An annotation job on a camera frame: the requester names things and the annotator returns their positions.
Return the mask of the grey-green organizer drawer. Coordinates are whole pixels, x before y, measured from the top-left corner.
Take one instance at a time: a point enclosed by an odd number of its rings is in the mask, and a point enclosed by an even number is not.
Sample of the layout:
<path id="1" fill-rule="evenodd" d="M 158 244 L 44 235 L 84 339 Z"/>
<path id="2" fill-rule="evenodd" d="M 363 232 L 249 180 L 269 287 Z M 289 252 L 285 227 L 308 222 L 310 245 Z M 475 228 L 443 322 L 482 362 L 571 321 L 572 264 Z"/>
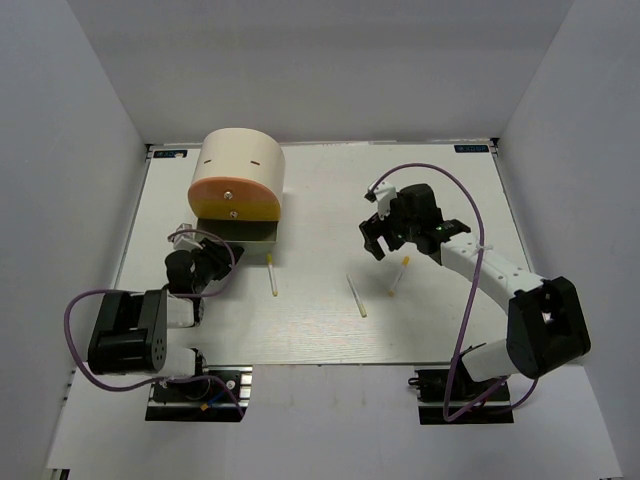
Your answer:
<path id="1" fill-rule="evenodd" d="M 217 235 L 232 247 L 242 247 L 246 255 L 266 255 L 277 243 L 278 222 L 199 219 L 197 229 Z"/>

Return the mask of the white pen bright yellow cap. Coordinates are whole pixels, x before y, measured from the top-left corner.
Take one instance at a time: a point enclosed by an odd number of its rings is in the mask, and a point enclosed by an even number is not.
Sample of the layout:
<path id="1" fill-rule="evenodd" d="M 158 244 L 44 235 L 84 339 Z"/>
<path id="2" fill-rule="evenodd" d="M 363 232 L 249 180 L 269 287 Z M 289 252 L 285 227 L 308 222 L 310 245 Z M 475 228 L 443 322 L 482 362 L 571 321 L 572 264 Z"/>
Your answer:
<path id="1" fill-rule="evenodd" d="M 277 297 L 279 292 L 278 292 L 277 280 L 275 276 L 275 268 L 274 268 L 272 254 L 267 253 L 266 259 L 267 259 L 267 268 L 268 268 L 268 274 L 269 274 L 269 280 L 270 280 L 271 293 L 273 297 Z"/>

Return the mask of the orange organizer drawer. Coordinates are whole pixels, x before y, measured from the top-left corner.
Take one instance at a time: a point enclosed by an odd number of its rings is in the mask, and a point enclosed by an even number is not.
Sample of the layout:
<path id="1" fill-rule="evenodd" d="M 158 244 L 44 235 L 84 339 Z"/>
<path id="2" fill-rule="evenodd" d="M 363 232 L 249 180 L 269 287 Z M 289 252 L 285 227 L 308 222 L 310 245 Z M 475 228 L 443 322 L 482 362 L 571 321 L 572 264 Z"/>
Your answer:
<path id="1" fill-rule="evenodd" d="M 225 200 L 230 192 L 234 201 L 279 202 L 277 195 L 261 183 L 234 177 L 210 177 L 195 181 L 188 190 L 190 202 Z"/>

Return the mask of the white pen pale yellow ends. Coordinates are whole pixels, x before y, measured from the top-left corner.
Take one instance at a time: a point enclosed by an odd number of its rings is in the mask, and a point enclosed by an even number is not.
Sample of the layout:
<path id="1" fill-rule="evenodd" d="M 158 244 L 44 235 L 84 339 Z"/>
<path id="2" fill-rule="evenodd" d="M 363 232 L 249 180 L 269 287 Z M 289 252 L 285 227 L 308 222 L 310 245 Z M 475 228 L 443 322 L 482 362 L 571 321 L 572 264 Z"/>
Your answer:
<path id="1" fill-rule="evenodd" d="M 351 277 L 350 274 L 346 274 L 345 277 L 346 277 L 346 281 L 348 283 L 348 286 L 350 288 L 351 294 L 352 294 L 352 296 L 354 298 L 354 301 L 356 303 L 356 306 L 357 306 L 357 309 L 359 311 L 360 316 L 362 318 L 366 318 L 367 317 L 367 311 L 366 311 L 365 305 L 364 305 L 364 303 L 363 303 L 363 301 L 362 301 L 362 299 L 361 299 L 361 297 L 359 295 L 359 292 L 358 292 L 358 290 L 356 288 L 356 285 L 354 283 L 353 278 Z"/>

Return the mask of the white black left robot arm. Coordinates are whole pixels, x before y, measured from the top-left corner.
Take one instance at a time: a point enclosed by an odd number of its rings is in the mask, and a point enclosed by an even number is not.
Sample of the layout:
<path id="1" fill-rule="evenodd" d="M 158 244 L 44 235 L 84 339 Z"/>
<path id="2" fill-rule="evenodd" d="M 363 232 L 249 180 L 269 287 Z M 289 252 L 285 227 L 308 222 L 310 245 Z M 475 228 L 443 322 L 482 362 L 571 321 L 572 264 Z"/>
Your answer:
<path id="1" fill-rule="evenodd" d="M 164 260 L 167 283 L 143 293 L 116 292 L 103 296 L 89 342 L 87 360 L 95 375 L 147 374 L 177 377 L 188 398 L 199 399 L 211 387 L 194 348 L 171 346 L 171 330 L 191 329 L 204 317 L 200 296 L 212 282 L 225 279 L 244 254 L 238 245 L 226 247 L 208 238 L 178 241 Z"/>

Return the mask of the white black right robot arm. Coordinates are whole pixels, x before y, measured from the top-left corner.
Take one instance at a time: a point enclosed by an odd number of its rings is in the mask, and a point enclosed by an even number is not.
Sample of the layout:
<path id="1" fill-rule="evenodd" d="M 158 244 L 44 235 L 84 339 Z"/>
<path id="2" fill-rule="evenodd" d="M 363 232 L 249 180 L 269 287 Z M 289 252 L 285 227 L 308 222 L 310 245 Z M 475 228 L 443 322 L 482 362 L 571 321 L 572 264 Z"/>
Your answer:
<path id="1" fill-rule="evenodd" d="M 590 351 L 590 336 L 571 281 L 545 279 L 482 248 L 467 225 L 444 219 L 427 184 L 396 190 L 382 182 L 365 197 L 377 211 L 359 229 L 365 249 L 376 259 L 411 243 L 439 265 L 477 282 L 507 316 L 505 339 L 462 354 L 462 367 L 451 374 L 459 396 L 477 397 L 493 378 L 520 373 L 538 379 Z"/>

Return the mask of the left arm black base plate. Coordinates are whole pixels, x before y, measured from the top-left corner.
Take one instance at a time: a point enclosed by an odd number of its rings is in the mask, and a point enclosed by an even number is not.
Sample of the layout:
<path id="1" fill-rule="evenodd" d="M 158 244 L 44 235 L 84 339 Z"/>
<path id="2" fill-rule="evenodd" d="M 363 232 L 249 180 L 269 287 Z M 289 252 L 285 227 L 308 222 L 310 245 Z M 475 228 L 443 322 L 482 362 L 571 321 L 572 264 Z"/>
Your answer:
<path id="1" fill-rule="evenodd" d="M 249 405 L 252 388 L 251 366 L 207 368 L 214 380 L 189 384 L 169 384 L 151 388 L 145 420 L 182 423 L 239 423 Z"/>

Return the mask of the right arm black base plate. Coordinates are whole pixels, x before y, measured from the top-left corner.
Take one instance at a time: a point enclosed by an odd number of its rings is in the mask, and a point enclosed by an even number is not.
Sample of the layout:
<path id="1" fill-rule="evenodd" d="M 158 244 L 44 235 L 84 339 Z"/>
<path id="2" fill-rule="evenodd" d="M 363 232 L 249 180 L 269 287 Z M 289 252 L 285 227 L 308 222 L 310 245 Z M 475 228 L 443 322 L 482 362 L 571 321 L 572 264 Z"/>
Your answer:
<path id="1" fill-rule="evenodd" d="M 417 369 L 407 381 L 417 394 L 419 422 L 422 426 L 450 425 L 444 418 L 445 389 L 449 368 L 444 365 Z M 473 382 L 463 367 L 458 367 L 453 380 L 449 402 L 449 415 L 490 389 L 496 379 Z M 506 383 L 489 397 L 477 401 L 473 407 L 453 421 L 455 425 L 512 424 L 511 396 Z"/>

